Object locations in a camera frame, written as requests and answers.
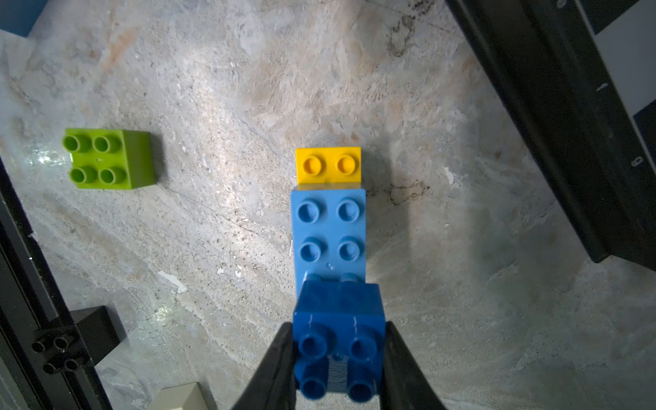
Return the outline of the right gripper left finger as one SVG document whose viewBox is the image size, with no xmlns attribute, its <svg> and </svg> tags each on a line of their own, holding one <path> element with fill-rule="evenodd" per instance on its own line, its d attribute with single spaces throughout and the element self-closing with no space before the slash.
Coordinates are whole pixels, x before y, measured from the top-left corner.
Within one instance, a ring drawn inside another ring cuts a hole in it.
<svg viewBox="0 0 656 410">
<path fill-rule="evenodd" d="M 297 387 L 294 366 L 292 324 L 285 322 L 232 409 L 295 409 Z"/>
</svg>

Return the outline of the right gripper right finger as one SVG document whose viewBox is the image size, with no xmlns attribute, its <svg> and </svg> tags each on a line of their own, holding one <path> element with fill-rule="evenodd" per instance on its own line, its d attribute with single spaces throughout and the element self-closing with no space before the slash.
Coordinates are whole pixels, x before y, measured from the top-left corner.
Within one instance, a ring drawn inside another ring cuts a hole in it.
<svg viewBox="0 0 656 410">
<path fill-rule="evenodd" d="M 385 328 L 382 382 L 383 410 L 446 410 L 391 321 Z"/>
</svg>

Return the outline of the cream square brick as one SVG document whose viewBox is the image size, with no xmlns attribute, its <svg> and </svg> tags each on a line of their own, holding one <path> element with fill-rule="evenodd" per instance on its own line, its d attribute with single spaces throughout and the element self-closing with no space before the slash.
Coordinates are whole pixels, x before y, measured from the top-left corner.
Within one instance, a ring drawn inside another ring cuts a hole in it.
<svg viewBox="0 0 656 410">
<path fill-rule="evenodd" d="M 161 389 L 148 410 L 208 410 L 198 382 Z"/>
</svg>

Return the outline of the dark blue square brick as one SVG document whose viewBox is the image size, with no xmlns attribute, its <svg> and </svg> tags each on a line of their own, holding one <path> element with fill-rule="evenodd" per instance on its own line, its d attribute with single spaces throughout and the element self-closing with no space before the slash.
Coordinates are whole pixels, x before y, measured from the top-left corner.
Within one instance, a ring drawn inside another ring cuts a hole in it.
<svg viewBox="0 0 656 410">
<path fill-rule="evenodd" d="M 309 400 L 327 393 L 371 400 L 382 391 L 385 328 L 378 285 L 304 282 L 293 314 L 299 391 Z"/>
</svg>

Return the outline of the light blue long brick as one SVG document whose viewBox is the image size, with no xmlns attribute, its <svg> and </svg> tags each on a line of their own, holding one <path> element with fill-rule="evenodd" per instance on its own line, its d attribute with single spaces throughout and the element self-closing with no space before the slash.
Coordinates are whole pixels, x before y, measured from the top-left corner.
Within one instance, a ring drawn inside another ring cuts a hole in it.
<svg viewBox="0 0 656 410">
<path fill-rule="evenodd" d="M 299 184 L 290 193 L 297 293 L 309 275 L 366 280 L 367 195 L 359 183 Z"/>
</svg>

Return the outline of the black square brick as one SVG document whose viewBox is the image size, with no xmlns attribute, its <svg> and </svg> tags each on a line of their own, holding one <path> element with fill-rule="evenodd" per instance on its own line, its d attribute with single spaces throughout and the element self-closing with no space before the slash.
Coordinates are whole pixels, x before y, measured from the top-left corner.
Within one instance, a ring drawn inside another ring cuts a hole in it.
<svg viewBox="0 0 656 410">
<path fill-rule="evenodd" d="M 41 367 L 49 375 L 95 367 L 120 343 L 104 306 L 75 310 L 71 320 L 53 319 L 33 335 L 30 348 L 41 356 Z"/>
</svg>

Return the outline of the yellow square brick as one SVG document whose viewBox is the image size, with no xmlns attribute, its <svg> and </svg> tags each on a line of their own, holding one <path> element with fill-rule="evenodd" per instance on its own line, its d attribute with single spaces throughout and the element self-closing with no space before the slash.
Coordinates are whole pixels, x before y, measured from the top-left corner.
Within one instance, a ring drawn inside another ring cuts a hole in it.
<svg viewBox="0 0 656 410">
<path fill-rule="evenodd" d="M 296 149 L 297 184 L 360 183 L 360 147 Z"/>
</svg>

